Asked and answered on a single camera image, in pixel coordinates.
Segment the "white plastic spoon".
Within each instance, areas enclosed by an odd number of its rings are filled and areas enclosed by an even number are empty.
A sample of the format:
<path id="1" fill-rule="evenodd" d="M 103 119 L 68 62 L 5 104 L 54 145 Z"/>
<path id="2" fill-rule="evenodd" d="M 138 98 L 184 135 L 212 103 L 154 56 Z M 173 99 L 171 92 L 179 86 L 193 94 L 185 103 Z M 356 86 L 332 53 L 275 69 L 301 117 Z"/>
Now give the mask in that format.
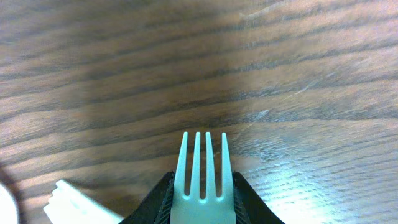
<path id="1" fill-rule="evenodd" d="M 19 224 L 19 209 L 9 188 L 1 182 L 1 224 Z"/>

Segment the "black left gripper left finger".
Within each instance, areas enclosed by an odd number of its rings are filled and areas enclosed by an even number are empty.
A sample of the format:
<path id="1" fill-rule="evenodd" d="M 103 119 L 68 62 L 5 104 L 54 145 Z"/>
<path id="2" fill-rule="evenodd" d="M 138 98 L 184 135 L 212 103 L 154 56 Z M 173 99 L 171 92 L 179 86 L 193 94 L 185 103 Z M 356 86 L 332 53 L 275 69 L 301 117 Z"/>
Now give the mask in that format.
<path id="1" fill-rule="evenodd" d="M 170 224 L 174 177 L 174 172 L 167 172 L 138 208 L 119 224 Z"/>

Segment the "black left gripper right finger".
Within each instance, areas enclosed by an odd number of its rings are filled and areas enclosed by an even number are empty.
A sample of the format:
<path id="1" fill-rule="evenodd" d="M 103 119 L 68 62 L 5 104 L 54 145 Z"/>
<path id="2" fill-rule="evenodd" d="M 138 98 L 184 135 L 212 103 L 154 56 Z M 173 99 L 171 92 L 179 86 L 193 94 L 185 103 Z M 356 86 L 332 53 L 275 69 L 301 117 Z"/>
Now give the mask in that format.
<path id="1" fill-rule="evenodd" d="M 237 224 L 284 224 L 239 172 L 233 172 Z"/>

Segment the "white plastic utensil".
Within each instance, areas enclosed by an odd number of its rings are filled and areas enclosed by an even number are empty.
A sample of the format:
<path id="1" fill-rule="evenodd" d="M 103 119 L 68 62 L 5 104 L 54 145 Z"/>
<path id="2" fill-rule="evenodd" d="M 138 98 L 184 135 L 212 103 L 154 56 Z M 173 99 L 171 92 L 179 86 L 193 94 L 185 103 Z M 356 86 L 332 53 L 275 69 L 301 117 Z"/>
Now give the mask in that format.
<path id="1" fill-rule="evenodd" d="M 65 180 L 55 183 L 44 212 L 53 224 L 118 224 L 124 217 L 102 206 Z"/>

